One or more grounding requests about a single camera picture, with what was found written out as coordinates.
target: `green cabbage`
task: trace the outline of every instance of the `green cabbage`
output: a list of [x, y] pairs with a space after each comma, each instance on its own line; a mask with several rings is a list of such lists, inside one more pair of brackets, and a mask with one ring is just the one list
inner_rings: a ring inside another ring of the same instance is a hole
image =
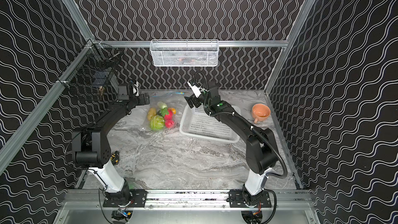
[[164, 118], [159, 115], [155, 115], [149, 122], [149, 127], [153, 131], [160, 131], [164, 128]]

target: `white plastic basket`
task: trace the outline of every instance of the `white plastic basket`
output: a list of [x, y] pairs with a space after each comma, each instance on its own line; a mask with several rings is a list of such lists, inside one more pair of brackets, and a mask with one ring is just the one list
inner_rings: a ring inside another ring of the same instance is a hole
[[[240, 114], [240, 108], [232, 106]], [[198, 108], [185, 107], [182, 115], [180, 132], [184, 135], [208, 141], [236, 143], [239, 136], [230, 127], [205, 113], [203, 105]]]
[[152, 40], [149, 51], [157, 67], [218, 65], [218, 40]]

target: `black and yellow object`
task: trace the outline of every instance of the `black and yellow object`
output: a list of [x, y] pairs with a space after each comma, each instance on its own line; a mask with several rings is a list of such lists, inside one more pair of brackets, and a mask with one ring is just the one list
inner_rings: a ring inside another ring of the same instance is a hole
[[111, 154], [111, 162], [113, 165], [116, 165], [119, 163], [119, 152], [118, 151], [113, 152]]

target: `perforated plastic basket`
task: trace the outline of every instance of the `perforated plastic basket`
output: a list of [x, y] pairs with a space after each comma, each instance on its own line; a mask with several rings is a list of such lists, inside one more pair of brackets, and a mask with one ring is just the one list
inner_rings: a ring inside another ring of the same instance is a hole
[[[232, 107], [240, 114], [239, 107]], [[236, 143], [240, 138], [226, 124], [208, 116], [203, 109], [203, 105], [198, 108], [190, 108], [189, 105], [185, 107], [181, 119], [180, 132], [199, 139], [225, 143]]]
[[152, 40], [149, 51], [157, 67], [218, 65], [218, 40]]

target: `black mounting plate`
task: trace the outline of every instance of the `black mounting plate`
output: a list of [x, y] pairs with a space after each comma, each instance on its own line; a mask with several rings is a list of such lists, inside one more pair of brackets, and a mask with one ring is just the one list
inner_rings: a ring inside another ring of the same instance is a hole
[[[144, 189], [130, 189], [132, 195], [133, 203], [128, 206], [128, 208], [143, 208], [145, 207], [145, 202], [147, 201], [148, 192]], [[102, 205], [104, 208], [119, 207], [115, 204], [112, 199], [105, 200]]]
[[[249, 208], [244, 203], [241, 189], [230, 190], [228, 195], [229, 195], [228, 197], [231, 199], [231, 201], [229, 202], [229, 207], [230, 208]], [[263, 194], [260, 197], [259, 201], [261, 202], [261, 207], [262, 208], [270, 208], [270, 207], [272, 207], [271, 200], [269, 198], [269, 193], [268, 192], [263, 191]]]

